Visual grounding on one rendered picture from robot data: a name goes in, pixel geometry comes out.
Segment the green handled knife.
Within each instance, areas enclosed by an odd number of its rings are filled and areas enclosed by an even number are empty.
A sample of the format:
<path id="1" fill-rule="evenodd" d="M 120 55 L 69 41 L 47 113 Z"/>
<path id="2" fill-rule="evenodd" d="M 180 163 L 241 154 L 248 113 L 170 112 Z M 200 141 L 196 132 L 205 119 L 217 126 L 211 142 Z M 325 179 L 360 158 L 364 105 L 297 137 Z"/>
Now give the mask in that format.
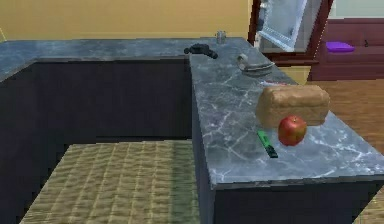
<path id="1" fill-rule="evenodd" d="M 264 131 L 258 131 L 257 136 L 259 137 L 261 144 L 263 145 L 264 149 L 266 150 L 268 156 L 270 158 L 277 158 L 278 154 L 275 151 L 274 147 L 272 146 L 266 133 Z"/>

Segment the brown bread loaf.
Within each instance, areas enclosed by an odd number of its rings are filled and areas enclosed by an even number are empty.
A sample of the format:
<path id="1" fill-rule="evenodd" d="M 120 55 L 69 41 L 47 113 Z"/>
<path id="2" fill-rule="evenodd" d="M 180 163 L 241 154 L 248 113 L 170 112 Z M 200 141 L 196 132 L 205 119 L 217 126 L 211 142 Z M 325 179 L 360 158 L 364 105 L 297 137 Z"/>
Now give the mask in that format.
<path id="1" fill-rule="evenodd" d="M 263 89 L 255 115 L 264 128 L 277 128 L 289 115 L 318 126 L 325 122 L 329 104 L 329 94 L 317 85 L 270 86 Z"/>

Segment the dark marble-top kitchen counter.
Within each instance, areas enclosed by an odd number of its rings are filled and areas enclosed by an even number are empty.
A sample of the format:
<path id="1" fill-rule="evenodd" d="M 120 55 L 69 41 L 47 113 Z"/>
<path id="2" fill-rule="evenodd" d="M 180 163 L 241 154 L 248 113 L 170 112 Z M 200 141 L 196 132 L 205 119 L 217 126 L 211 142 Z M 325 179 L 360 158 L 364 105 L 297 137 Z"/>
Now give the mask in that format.
<path id="1" fill-rule="evenodd" d="M 0 43 L 0 218 L 14 222 L 74 143 L 189 139 L 201 224 L 352 224 L 384 186 L 384 155 L 334 115 L 270 158 L 260 79 L 187 39 Z"/>

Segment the dark red framed window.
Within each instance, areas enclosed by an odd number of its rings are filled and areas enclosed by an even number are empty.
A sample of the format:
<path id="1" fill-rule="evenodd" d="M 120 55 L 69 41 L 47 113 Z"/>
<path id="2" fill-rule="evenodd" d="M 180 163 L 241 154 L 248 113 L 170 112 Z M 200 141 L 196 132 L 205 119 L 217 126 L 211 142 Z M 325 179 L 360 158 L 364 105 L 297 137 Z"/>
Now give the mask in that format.
<path id="1" fill-rule="evenodd" d="M 334 0 L 250 0 L 247 41 L 278 66 L 317 64 Z"/>

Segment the grey metal ladle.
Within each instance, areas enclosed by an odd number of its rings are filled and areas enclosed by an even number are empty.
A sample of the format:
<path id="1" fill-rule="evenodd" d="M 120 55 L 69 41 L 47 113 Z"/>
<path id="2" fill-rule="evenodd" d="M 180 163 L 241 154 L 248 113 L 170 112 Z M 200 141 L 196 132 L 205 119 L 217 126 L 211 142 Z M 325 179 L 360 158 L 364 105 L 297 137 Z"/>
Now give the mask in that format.
<path id="1" fill-rule="evenodd" d="M 237 57 L 237 65 L 241 71 L 254 72 L 259 70 L 269 69 L 275 65 L 274 62 L 253 64 L 249 61 L 249 57 L 245 54 L 240 54 Z"/>

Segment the red apple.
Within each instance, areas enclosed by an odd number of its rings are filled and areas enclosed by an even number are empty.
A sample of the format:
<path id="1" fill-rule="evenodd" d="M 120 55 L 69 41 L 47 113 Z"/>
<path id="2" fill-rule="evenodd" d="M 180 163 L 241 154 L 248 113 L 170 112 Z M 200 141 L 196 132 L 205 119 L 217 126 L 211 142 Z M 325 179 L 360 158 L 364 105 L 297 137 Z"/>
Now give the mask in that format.
<path id="1" fill-rule="evenodd" d="M 307 123 L 299 116 L 287 116 L 278 126 L 278 140 L 285 146 L 296 146 L 305 137 Z"/>

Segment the purple cushion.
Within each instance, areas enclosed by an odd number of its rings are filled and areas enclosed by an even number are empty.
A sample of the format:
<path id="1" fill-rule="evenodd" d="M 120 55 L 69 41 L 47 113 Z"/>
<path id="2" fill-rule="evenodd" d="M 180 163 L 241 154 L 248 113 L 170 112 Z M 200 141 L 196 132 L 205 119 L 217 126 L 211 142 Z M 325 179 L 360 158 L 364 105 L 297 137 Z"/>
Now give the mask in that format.
<path id="1" fill-rule="evenodd" d="M 348 43 L 339 42 L 339 41 L 327 42 L 326 48 L 331 53 L 348 53 L 348 52 L 353 52 L 355 50 L 354 46 Z"/>

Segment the dark purple sofa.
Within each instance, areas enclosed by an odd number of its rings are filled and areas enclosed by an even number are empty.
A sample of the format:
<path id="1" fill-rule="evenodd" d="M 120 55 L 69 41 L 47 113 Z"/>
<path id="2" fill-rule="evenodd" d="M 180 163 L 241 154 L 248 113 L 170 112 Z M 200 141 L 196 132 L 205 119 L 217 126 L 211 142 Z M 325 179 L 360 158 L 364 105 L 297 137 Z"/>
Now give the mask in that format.
<path id="1" fill-rule="evenodd" d="M 330 42 L 352 52 L 331 52 Z M 309 81 L 384 79 L 384 18 L 329 19 L 311 67 Z"/>

